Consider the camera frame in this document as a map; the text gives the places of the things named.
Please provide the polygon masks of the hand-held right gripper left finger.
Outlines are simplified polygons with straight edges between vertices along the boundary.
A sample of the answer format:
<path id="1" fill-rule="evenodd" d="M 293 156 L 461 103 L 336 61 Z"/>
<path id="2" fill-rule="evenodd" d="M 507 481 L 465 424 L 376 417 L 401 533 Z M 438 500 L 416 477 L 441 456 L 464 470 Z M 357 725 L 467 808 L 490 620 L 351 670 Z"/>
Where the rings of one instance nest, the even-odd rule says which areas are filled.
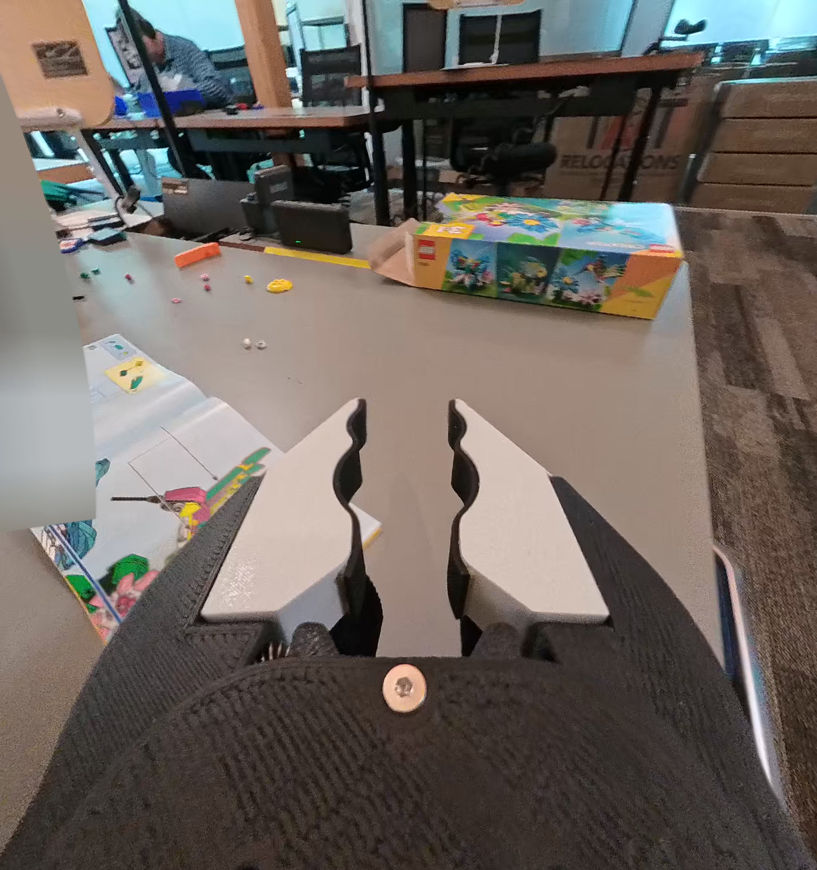
<path id="1" fill-rule="evenodd" d="M 305 623 L 330 632 L 340 653 L 374 656 L 382 604 L 365 549 L 381 521 L 353 503 L 362 485 L 367 402 L 350 399 L 262 474 L 232 534 L 199 618 L 261 625 L 287 645 Z"/>

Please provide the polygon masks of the wooden pillar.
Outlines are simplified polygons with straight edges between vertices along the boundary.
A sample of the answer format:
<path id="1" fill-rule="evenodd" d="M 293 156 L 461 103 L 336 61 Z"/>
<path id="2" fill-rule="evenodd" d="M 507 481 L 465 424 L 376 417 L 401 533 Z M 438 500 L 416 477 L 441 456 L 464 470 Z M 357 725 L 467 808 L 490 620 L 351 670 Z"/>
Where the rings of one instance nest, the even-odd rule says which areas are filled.
<path id="1" fill-rule="evenodd" d="M 264 108 L 291 108 L 279 25 L 272 1 L 235 1 L 251 82 Z"/>

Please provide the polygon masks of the black office chair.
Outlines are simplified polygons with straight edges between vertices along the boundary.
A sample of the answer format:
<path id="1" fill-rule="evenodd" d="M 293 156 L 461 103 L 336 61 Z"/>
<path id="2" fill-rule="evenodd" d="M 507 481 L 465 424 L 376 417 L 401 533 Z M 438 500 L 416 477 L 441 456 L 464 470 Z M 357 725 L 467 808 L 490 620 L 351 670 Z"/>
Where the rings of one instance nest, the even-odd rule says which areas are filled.
<path id="1" fill-rule="evenodd" d="M 541 11 L 459 18 L 458 65 L 536 63 Z"/>
<path id="2" fill-rule="evenodd" d="M 363 104 L 362 88 L 347 80 L 362 71 L 359 45 L 338 49 L 302 49 L 299 54 L 301 100 L 304 107 L 352 107 Z"/>
<path id="3" fill-rule="evenodd" d="M 458 186 L 502 196 L 540 190 L 557 157 L 555 145 L 546 141 L 494 143 L 489 136 L 466 130 L 452 134 L 448 153 Z"/>

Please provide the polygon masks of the black charging box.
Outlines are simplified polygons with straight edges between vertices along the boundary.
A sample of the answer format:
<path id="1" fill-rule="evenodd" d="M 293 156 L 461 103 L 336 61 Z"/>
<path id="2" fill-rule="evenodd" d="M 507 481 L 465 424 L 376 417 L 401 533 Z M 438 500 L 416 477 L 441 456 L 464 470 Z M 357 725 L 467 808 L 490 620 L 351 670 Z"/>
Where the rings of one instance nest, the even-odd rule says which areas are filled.
<path id="1" fill-rule="evenodd" d="M 288 248 L 335 255 L 353 249 L 349 212 L 342 204 L 279 200 L 272 203 L 272 215 Z"/>

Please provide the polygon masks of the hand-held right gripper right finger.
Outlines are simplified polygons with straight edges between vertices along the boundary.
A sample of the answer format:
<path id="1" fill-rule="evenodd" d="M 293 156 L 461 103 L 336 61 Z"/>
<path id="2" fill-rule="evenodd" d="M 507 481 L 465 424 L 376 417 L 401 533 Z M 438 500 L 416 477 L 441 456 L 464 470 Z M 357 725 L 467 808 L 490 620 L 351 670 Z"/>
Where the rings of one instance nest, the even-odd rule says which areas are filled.
<path id="1" fill-rule="evenodd" d="M 468 657 L 496 625 L 525 646 L 539 625 L 610 616 L 549 471 L 462 399 L 447 409 L 454 517 L 447 598 Z"/>

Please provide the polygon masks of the brown-topped desk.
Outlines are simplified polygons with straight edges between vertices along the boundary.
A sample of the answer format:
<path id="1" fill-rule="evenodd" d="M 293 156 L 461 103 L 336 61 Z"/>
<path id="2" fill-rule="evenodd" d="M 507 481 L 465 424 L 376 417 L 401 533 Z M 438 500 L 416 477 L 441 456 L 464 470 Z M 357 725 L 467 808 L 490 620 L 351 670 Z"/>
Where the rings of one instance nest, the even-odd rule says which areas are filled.
<path id="1" fill-rule="evenodd" d="M 391 225 L 383 146 L 386 122 L 401 130 L 405 218 L 417 215 L 414 123 L 430 118 L 486 118 L 500 123 L 506 118 L 531 116 L 617 116 L 620 130 L 602 185 L 601 194 L 605 196 L 621 151 L 625 124 L 639 92 L 647 90 L 647 107 L 617 195 L 618 201 L 631 201 L 662 92 L 673 89 L 682 77 L 692 74 L 702 60 L 703 55 L 695 52 L 626 58 L 581 54 L 567 60 L 537 63 L 350 76 L 346 85 L 363 89 L 368 96 L 375 223 Z"/>
<path id="2" fill-rule="evenodd" d="M 156 131 L 177 153 L 175 136 L 186 131 L 188 142 L 207 153 L 268 152 L 272 156 L 322 154 L 329 150 L 336 132 L 369 134 L 372 143 L 372 180 L 375 222 L 390 226 L 391 209 L 388 195 L 387 164 L 383 150 L 382 131 L 376 112 L 355 107 L 258 108 L 230 114 L 226 111 L 204 111 L 187 116 L 174 116 L 166 111 L 161 116 L 125 116 L 110 118 L 101 125 L 85 122 L 76 112 L 61 106 L 45 107 L 32 115 L 16 114 L 23 132 L 65 131 L 85 152 L 90 168 L 103 186 L 114 209 L 122 215 L 120 201 L 125 189 L 116 182 L 103 158 L 104 146 L 93 139 L 96 132 L 131 131 L 143 145 L 142 138 Z"/>

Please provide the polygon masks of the plain cardboard box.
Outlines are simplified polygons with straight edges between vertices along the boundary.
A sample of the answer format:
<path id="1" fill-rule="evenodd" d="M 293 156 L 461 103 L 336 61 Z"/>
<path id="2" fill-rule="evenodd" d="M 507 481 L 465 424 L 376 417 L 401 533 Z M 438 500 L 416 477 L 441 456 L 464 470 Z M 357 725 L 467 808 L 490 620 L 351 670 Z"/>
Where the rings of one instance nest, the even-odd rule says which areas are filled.
<path id="1" fill-rule="evenodd" d="M 713 153 L 817 155 L 817 118 L 723 118 Z"/>
<path id="2" fill-rule="evenodd" d="M 720 83 L 720 118 L 817 118 L 817 77 L 747 79 Z"/>
<path id="3" fill-rule="evenodd" d="M 698 183 L 688 205 L 718 211 L 802 214 L 816 195 L 816 185 Z"/>
<path id="4" fill-rule="evenodd" d="M 702 184 L 814 187 L 817 154 L 709 153 L 699 168 Z"/>

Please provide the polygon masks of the blue plastic bin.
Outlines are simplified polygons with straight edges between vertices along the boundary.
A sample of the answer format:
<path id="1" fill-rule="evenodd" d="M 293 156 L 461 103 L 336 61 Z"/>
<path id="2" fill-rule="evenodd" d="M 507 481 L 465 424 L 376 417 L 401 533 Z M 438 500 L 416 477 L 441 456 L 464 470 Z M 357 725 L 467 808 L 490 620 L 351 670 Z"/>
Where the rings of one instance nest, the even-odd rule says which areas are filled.
<path id="1" fill-rule="evenodd" d="M 153 93 L 141 92 L 136 96 L 136 99 L 145 117 L 162 117 L 160 105 Z M 207 108 L 203 95 L 197 89 L 165 91 L 164 99 L 169 107 L 169 111 L 174 116 L 199 114 Z"/>

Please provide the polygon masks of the colourful lego box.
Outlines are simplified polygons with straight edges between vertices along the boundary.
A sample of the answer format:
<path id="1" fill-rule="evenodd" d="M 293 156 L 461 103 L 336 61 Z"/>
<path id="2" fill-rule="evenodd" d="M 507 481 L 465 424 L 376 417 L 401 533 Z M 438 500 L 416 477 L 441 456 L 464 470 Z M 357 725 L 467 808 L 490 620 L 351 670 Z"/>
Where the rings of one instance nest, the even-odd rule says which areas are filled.
<path id="1" fill-rule="evenodd" d="M 370 268 L 419 289 L 652 321 L 683 260 L 667 203 L 450 193 L 438 210 L 371 245 Z"/>

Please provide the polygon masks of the yellow tape strip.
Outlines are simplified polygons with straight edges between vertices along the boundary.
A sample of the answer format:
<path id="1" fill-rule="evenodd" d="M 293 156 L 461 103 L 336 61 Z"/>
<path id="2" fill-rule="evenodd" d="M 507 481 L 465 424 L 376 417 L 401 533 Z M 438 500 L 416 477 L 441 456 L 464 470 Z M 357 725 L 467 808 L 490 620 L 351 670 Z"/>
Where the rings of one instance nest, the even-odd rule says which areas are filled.
<path id="1" fill-rule="evenodd" d="M 315 262 L 332 266 L 345 266 L 362 270 L 371 269 L 370 264 L 366 259 L 354 256 L 332 255 L 311 251 L 301 251 L 273 245 L 265 246 L 263 249 L 263 253 L 270 256 L 282 256 L 299 259 L 306 262 Z"/>

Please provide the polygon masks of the scattered small lego pieces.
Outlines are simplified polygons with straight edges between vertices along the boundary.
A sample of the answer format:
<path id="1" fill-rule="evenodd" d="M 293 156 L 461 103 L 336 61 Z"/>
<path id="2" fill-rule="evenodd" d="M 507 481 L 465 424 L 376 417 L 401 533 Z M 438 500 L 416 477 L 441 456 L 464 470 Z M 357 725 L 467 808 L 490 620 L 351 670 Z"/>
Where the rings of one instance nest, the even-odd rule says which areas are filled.
<path id="1" fill-rule="evenodd" d="M 101 266 L 74 304 L 85 343 L 121 334 L 141 349 L 262 350 L 269 329 L 254 284 L 213 269 L 186 273 L 141 266 Z"/>

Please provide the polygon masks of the lego instruction booklet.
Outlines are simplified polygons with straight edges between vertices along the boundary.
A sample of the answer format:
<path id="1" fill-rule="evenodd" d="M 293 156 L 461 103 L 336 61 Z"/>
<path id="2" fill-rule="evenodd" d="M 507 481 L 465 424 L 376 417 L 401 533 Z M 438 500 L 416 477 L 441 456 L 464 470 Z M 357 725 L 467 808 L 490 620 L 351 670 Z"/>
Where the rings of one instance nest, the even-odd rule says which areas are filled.
<path id="1" fill-rule="evenodd" d="M 214 554 L 202 601 L 280 450 L 238 411 L 208 397 L 119 334 L 84 348 L 95 433 L 95 516 L 34 528 L 106 644 L 188 548 Z"/>

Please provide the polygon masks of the black upright device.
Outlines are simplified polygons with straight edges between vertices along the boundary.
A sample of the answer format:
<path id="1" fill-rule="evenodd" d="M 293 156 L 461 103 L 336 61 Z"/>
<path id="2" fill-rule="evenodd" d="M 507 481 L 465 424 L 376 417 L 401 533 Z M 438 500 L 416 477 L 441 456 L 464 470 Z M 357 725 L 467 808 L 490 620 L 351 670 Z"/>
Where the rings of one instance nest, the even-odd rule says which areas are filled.
<path id="1" fill-rule="evenodd" d="M 273 166 L 255 171 L 251 191 L 240 200 L 246 227 L 258 236 L 275 234 L 273 205 L 294 201 L 294 176 L 288 166 Z"/>

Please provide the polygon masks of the wooden board with plaque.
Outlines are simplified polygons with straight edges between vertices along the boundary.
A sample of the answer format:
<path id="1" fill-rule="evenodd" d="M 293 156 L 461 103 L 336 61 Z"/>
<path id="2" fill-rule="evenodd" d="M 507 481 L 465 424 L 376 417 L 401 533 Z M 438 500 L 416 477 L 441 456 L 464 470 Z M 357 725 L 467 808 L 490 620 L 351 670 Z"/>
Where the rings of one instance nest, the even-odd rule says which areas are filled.
<path id="1" fill-rule="evenodd" d="M 0 1 L 0 74 L 23 128 L 112 119 L 114 89 L 81 1 Z"/>

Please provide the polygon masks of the black pole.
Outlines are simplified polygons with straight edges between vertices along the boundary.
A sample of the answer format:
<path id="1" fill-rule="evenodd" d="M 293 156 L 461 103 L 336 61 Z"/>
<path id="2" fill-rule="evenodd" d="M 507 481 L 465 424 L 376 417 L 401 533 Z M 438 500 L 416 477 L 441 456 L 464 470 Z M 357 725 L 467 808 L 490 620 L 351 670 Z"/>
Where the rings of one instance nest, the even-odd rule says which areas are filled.
<path id="1" fill-rule="evenodd" d="M 158 106 L 162 133 L 171 153 L 174 155 L 176 171 L 182 178 L 187 178 L 188 169 L 194 169 L 194 164 L 188 164 L 185 159 L 182 143 L 178 139 L 179 134 L 174 123 L 174 116 L 160 86 L 144 35 L 138 26 L 135 12 L 127 1 L 119 1 L 118 5 L 123 22 L 140 56 L 140 62 L 142 64 L 145 79 L 148 81 L 150 92 Z"/>

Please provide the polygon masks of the printed cardboard box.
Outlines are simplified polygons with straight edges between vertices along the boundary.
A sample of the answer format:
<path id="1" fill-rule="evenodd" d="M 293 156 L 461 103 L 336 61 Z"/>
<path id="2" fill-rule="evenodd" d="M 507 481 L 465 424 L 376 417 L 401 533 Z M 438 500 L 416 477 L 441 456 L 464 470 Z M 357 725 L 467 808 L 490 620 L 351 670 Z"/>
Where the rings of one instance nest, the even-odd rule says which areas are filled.
<path id="1" fill-rule="evenodd" d="M 632 200 L 671 202 L 680 188 L 691 147 L 695 114 L 692 78 L 664 89 L 648 125 Z M 628 118 L 575 116 L 557 119 L 549 142 L 557 152 L 547 169 L 547 198 L 609 200 L 618 198 L 638 143 L 651 92 L 638 92 Z"/>

